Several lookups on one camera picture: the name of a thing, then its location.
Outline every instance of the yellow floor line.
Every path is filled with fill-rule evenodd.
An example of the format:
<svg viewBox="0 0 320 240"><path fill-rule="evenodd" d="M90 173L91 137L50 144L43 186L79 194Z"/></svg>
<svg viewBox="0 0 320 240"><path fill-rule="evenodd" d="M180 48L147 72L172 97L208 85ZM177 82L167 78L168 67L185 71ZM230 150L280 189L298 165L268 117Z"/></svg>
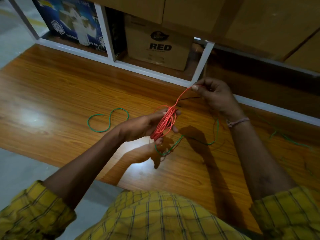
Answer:
<svg viewBox="0 0 320 240"><path fill-rule="evenodd" d="M5 15L5 16L10 17L10 18L16 18L17 17L14 13L9 12L7 10L3 10L3 9L0 9L0 14ZM27 17L27 19L30 22L30 24L34 24L34 25L42 26L42 27L46 27L47 26L44 22L38 21L36 19L29 18L29 17Z"/></svg>

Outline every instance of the concrete floor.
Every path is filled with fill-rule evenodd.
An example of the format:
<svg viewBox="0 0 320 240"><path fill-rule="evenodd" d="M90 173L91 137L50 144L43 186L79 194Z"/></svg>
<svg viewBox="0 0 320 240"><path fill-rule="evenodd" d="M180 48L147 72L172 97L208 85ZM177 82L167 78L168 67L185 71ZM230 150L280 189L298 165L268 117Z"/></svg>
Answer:
<svg viewBox="0 0 320 240"><path fill-rule="evenodd" d="M46 33L48 28L41 24L43 20L32 1L15 1L31 20L37 33L40 35ZM34 41L19 24L19 20L4 0L0 0L0 20L0 68L2 68L31 47ZM57 167L0 148L0 210L6 207L21 190L36 180L45 180L57 170ZM98 222L121 191L119 187L94 181L75 209L77 219L58 239L74 239Z"/></svg>

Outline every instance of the person's left hand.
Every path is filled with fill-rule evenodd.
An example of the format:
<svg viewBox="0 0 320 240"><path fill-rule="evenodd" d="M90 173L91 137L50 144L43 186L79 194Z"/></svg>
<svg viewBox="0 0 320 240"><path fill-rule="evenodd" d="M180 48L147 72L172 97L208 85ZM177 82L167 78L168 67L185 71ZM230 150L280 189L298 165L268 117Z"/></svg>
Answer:
<svg viewBox="0 0 320 240"><path fill-rule="evenodd" d="M152 114L127 120L116 126L116 128L120 129L125 141L134 141L144 136L150 136L167 110L166 108ZM178 115L181 115L179 110L176 111L176 116ZM174 133L178 133L178 129L175 126L172 126L172 130ZM155 144L160 145L162 142L163 137L160 137L155 141Z"/></svg>

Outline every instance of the blue box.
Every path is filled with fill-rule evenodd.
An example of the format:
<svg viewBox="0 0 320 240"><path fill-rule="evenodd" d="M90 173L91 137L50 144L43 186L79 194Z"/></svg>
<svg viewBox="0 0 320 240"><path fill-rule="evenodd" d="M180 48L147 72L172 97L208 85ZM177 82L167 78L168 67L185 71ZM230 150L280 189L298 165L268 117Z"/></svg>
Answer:
<svg viewBox="0 0 320 240"><path fill-rule="evenodd" d="M54 36L106 52L94 3L87 0L33 0Z"/></svg>

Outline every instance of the person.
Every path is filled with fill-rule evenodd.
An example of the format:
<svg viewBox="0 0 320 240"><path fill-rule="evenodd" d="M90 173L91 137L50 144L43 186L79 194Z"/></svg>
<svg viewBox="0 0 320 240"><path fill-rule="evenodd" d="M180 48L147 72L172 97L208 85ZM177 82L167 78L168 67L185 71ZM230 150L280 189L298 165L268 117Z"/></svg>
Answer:
<svg viewBox="0 0 320 240"><path fill-rule="evenodd" d="M230 126L253 200L251 212L265 238L320 239L319 208L272 157L228 85L214 78L192 89ZM36 181L0 214L1 239L54 239L75 220L75 207L125 141L150 136L160 111L123 122L45 181ZM155 141L160 144L162 138ZM249 239L191 200L168 192L129 191L118 195L101 221L76 239Z"/></svg>

